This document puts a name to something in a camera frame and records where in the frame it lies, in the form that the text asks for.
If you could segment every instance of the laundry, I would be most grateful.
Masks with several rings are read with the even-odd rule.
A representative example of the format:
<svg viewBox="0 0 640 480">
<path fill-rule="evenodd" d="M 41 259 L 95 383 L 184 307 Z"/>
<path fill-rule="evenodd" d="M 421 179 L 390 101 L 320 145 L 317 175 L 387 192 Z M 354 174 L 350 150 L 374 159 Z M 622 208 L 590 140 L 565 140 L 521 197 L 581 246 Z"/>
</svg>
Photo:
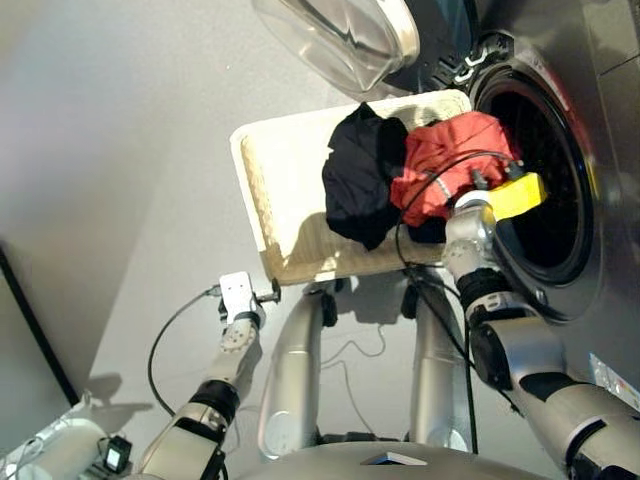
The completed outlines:
<svg viewBox="0 0 640 480">
<path fill-rule="evenodd" d="M 469 159 L 439 175 L 412 202 L 425 182 L 470 151 L 513 157 L 502 126 L 490 115 L 469 112 L 407 133 L 399 119 L 383 119 L 366 103 L 338 124 L 329 147 L 322 170 L 327 224 L 368 250 L 382 243 L 404 209 L 414 242 L 444 242 L 452 203 L 474 188 L 474 180 L 488 188 L 503 183 L 503 161 Z"/>
<path fill-rule="evenodd" d="M 338 124 L 322 169 L 331 230 L 368 250 L 382 243 L 400 215 L 389 187 L 404 172 L 406 137 L 399 119 L 383 119 L 366 103 Z"/>
<path fill-rule="evenodd" d="M 506 178 L 504 162 L 486 155 L 469 159 L 438 175 L 465 154 L 489 150 L 513 158 L 509 141 L 500 122 L 484 113 L 469 112 L 432 127 L 419 127 L 406 139 L 407 159 L 402 176 L 391 184 L 391 203 L 407 209 L 403 221 L 419 227 L 432 217 L 447 218 L 451 203 L 473 189 L 473 170 L 487 181 L 489 188 Z M 425 182 L 437 179 L 419 194 Z"/>
</svg>

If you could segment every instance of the washing machine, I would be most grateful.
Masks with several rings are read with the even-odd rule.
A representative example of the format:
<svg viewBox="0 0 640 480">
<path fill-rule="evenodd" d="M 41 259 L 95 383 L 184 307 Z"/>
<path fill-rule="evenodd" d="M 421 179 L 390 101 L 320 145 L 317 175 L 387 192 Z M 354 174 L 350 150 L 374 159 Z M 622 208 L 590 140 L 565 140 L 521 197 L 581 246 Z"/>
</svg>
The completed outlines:
<svg viewBox="0 0 640 480">
<path fill-rule="evenodd" d="M 546 313 L 575 375 L 640 390 L 639 0 L 254 6 L 343 92 L 459 88 L 498 117 L 549 193 L 498 225 L 505 273 Z"/>
</svg>

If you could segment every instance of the wicker tray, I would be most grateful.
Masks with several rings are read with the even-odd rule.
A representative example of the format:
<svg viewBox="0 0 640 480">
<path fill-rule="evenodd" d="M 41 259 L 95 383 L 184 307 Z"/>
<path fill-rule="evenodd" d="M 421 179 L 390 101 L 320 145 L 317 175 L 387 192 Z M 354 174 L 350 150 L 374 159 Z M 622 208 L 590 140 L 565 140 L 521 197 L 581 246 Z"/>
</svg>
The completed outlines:
<svg viewBox="0 0 640 480">
<path fill-rule="evenodd" d="M 370 106 L 382 117 L 400 118 L 412 130 L 471 109 L 457 90 L 381 100 Z M 402 268 L 393 230 L 375 250 L 329 230 L 325 222 L 322 167 L 336 125 L 357 105 L 274 118 L 245 125 L 231 149 L 256 246 L 265 273 L 281 285 L 322 281 Z M 403 253 L 413 261 L 440 260 L 439 245 L 418 245 L 400 232 Z"/>
</svg>

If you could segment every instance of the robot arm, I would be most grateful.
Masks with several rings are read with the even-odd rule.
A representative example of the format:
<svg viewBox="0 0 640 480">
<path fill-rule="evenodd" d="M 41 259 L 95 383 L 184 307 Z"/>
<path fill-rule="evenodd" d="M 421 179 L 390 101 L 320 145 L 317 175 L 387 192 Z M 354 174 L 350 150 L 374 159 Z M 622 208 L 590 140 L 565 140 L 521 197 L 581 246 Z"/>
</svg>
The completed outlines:
<svg viewBox="0 0 640 480">
<path fill-rule="evenodd" d="M 640 475 L 638 412 L 567 374 L 561 341 L 493 263 L 495 223 L 492 207 L 470 195 L 446 227 L 443 260 L 461 294 L 478 375 L 509 396 L 569 478 Z"/>
<path fill-rule="evenodd" d="M 220 278 L 227 327 L 204 381 L 147 448 L 138 474 L 162 480 L 216 480 L 224 463 L 221 446 L 236 410 L 251 387 L 262 356 L 258 332 L 264 323 L 246 272 Z"/>
</svg>

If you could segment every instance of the gray floor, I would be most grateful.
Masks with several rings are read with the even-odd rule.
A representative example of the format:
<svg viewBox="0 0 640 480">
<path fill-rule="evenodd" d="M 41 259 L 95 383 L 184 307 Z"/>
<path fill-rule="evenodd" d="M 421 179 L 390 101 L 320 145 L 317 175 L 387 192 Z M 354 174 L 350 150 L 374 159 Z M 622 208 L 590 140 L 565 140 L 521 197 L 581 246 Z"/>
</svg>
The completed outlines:
<svg viewBox="0 0 640 480">
<path fill-rule="evenodd" d="M 133 441 L 134 458 L 167 421 L 145 376 L 164 321 L 226 272 L 248 270 L 267 287 L 229 135 L 251 121 L 349 103 L 290 57 L 248 3 L 25 0 L 4 16 L 2 235 L 72 380 L 102 398 L 103 420 Z M 342 298 L 323 352 L 348 339 L 376 351 L 374 323 L 396 320 L 397 281 L 369 278 L 358 299 Z M 285 289 L 268 308 L 263 361 L 240 436 L 228 440 L 232 477 L 260 461 L 254 407 L 299 292 Z M 216 308 L 198 304 L 159 349 L 158 384 L 171 405 L 190 396 L 211 359 Z M 413 328 L 402 318 L 385 327 L 388 350 L 375 359 L 344 353 L 359 408 L 380 434 L 407 429 Z M 322 431 L 362 430 L 342 372 L 323 372 L 322 385 Z M 494 393 L 476 391 L 482 455 L 559 478 L 528 426 Z M 381 414 L 390 407 L 397 415 Z"/>
</svg>

